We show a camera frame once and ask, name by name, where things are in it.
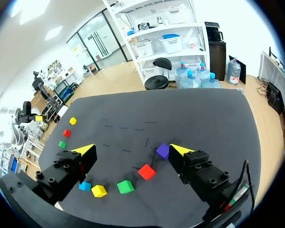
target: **white storage box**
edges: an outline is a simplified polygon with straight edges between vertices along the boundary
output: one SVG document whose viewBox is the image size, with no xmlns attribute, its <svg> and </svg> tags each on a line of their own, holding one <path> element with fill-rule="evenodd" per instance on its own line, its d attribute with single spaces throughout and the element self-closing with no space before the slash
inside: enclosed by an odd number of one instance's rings
<svg viewBox="0 0 285 228">
<path fill-rule="evenodd" d="M 181 47 L 181 36 L 179 37 L 172 37 L 168 39 L 159 39 L 162 42 L 165 50 L 168 54 L 179 52 L 182 50 Z"/>
<path fill-rule="evenodd" d="M 171 25 L 188 22 L 188 12 L 184 7 L 169 7 L 167 9 L 163 9 L 162 11 L 166 14 L 166 17 Z"/>
<path fill-rule="evenodd" d="M 149 39 L 136 42 L 133 48 L 135 48 L 139 58 L 152 56 L 155 52 L 153 42 Z"/>
<path fill-rule="evenodd" d="M 142 67 L 142 73 L 145 76 L 145 80 L 156 75 L 162 75 L 162 68 L 153 65 L 153 61 L 147 61 Z"/>
</svg>

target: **black stool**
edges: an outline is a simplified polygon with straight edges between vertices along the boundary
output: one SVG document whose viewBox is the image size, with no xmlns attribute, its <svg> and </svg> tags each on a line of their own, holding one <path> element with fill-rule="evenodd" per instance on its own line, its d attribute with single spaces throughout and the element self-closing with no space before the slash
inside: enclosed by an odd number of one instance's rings
<svg viewBox="0 0 285 228">
<path fill-rule="evenodd" d="M 163 69 L 172 70 L 171 61 L 167 58 L 157 58 L 156 60 L 154 60 L 153 65 L 161 67 Z M 144 87 L 146 88 L 146 90 L 164 89 L 168 86 L 168 84 L 169 80 L 163 75 L 162 70 L 162 75 L 150 77 L 147 81 L 145 81 Z"/>
</svg>

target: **shelf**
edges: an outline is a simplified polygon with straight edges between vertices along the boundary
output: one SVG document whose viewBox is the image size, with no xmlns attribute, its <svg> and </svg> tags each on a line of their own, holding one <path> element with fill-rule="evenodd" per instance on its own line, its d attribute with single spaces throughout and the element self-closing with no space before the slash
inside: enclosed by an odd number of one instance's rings
<svg viewBox="0 0 285 228">
<path fill-rule="evenodd" d="M 164 1 L 167 1 L 167 0 L 133 0 L 133 2 L 130 4 L 127 4 L 121 8 L 116 8 L 116 9 L 112 8 L 112 10 L 113 10 L 113 14 L 129 13 L 139 8 L 150 6 L 150 5 L 164 2 Z"/>
<path fill-rule="evenodd" d="M 173 25 L 163 25 L 163 26 L 158 26 L 155 28 L 150 28 L 150 29 L 146 29 L 146 30 L 142 30 L 142 31 L 138 31 L 134 34 L 131 34 L 129 36 L 127 36 L 127 39 L 131 39 L 134 37 L 138 37 L 138 36 L 142 36 L 142 35 L 146 35 L 152 32 L 157 32 L 157 31 L 162 31 L 162 30 L 167 30 L 167 29 L 177 29 L 177 28 L 187 28 L 187 27 L 202 27 L 205 24 L 203 23 L 199 23 L 199 22 L 192 22 L 192 23 L 181 23 L 181 24 L 173 24 Z"/>
<path fill-rule="evenodd" d="M 168 58 L 168 57 L 178 57 L 178 56 L 205 56 L 207 54 L 206 51 L 200 51 L 199 46 L 197 46 L 196 50 L 192 49 L 183 49 L 180 52 L 175 52 L 171 54 L 167 54 L 164 50 L 161 51 L 155 51 L 155 54 L 152 56 L 147 56 L 147 57 L 142 57 L 142 58 L 137 58 L 137 62 L 143 62 L 143 61 L 148 61 L 148 60 L 153 60 L 157 58 Z"/>
</svg>

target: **cardboard box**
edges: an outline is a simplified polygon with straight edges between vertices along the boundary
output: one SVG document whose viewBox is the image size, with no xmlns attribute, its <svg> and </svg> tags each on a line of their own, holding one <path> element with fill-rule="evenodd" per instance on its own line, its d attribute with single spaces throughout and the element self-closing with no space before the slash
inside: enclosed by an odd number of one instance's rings
<svg viewBox="0 0 285 228">
<path fill-rule="evenodd" d="M 46 86 L 44 86 L 44 88 L 46 89 L 46 91 L 51 95 L 51 96 L 55 96 L 54 92 L 50 89 L 48 89 Z M 35 107 L 37 108 L 40 112 L 42 112 L 42 110 L 47 106 L 48 101 L 45 100 L 40 92 L 36 92 L 34 94 L 34 98 L 31 100 L 31 104 L 32 104 L 32 108 Z"/>
</svg>

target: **cube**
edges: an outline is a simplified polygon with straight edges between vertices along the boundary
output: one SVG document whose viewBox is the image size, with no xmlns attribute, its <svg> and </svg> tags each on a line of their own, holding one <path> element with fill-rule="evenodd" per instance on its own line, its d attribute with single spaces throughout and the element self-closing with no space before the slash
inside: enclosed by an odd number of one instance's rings
<svg viewBox="0 0 285 228">
<path fill-rule="evenodd" d="M 88 182 L 82 182 L 79 185 L 79 189 L 83 191 L 91 191 L 92 184 Z"/>
<path fill-rule="evenodd" d="M 68 129 L 66 129 L 66 130 L 63 131 L 63 135 L 64 135 L 65 137 L 70 137 L 71 132 L 70 132 Z"/>
<path fill-rule="evenodd" d="M 120 194 L 126 194 L 126 193 L 129 193 L 131 191 L 134 191 L 134 187 L 133 187 L 131 181 L 129 181 L 129 180 L 125 180 L 125 181 L 118 183 L 117 187 L 119 189 Z"/>
<path fill-rule="evenodd" d="M 75 117 L 72 117 L 72 118 L 70 119 L 70 124 L 75 125 L 76 122 L 77 122 L 77 119 L 76 119 Z"/>
<path fill-rule="evenodd" d="M 58 146 L 60 146 L 62 149 L 64 149 L 67 146 L 67 144 L 64 141 L 60 141 Z"/>
<path fill-rule="evenodd" d="M 169 146 L 163 143 L 159 148 L 157 148 L 156 152 L 158 156 L 166 160 L 169 157 Z"/>
<path fill-rule="evenodd" d="M 140 170 L 138 170 L 138 173 L 145 180 L 150 180 L 156 174 L 156 172 L 148 164 L 145 164 Z"/>
<path fill-rule="evenodd" d="M 95 185 L 91 190 L 95 197 L 103 197 L 108 194 L 102 185 Z"/>
</svg>

